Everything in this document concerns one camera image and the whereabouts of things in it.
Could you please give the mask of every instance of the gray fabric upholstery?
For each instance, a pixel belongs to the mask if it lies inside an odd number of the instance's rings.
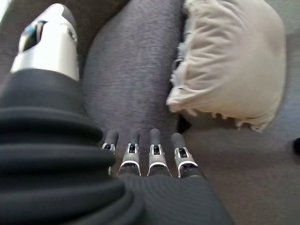
[[[181,0],[131,0],[96,36],[83,74],[89,116],[120,133],[122,157],[130,130],[140,131],[140,161],[147,167],[149,130],[161,130],[168,163],[176,116],[165,105],[172,61],[180,41]]]

